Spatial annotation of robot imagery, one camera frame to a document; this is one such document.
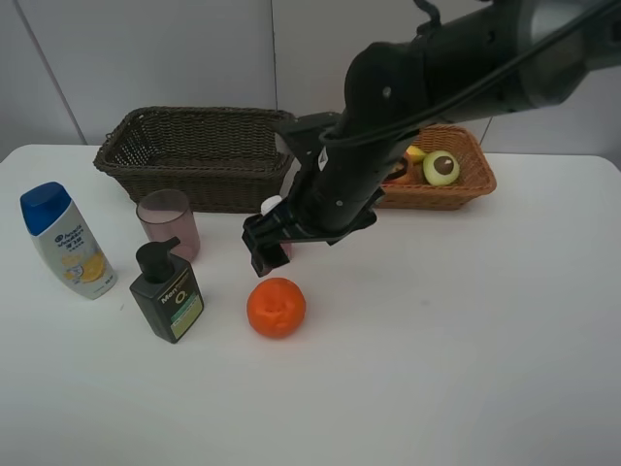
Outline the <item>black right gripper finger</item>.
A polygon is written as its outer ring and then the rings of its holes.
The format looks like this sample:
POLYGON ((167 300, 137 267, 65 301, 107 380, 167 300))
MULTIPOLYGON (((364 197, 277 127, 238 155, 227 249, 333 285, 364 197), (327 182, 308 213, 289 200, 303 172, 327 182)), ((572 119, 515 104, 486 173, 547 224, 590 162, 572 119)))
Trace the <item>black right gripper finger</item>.
POLYGON ((284 236, 282 220, 275 214, 254 215, 243 223, 242 240, 250 252, 250 263, 258 277, 290 262, 281 241, 284 236))

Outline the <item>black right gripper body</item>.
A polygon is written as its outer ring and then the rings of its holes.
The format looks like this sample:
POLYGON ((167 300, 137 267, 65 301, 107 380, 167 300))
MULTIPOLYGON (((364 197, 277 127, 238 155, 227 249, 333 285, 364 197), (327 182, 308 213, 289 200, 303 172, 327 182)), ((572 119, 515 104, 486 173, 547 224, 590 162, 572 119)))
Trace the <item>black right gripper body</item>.
POLYGON ((375 205, 388 175, 388 145, 355 148, 305 148, 277 142, 293 154, 301 168, 283 205, 271 214, 271 241, 326 242, 334 245, 348 234, 376 221, 375 205))

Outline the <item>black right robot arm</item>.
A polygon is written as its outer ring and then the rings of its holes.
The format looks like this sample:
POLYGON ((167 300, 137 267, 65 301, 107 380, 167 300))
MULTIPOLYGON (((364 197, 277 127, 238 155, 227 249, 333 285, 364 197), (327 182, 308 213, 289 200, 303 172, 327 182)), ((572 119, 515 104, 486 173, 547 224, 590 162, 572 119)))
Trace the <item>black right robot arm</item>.
POLYGON ((282 201, 245 220, 258 276, 287 263, 287 244, 332 245, 373 225, 381 182, 422 128, 556 106, 620 62, 616 1, 494 1, 450 22, 419 8, 429 20, 413 40, 353 59, 341 113, 275 125, 301 167, 282 201))

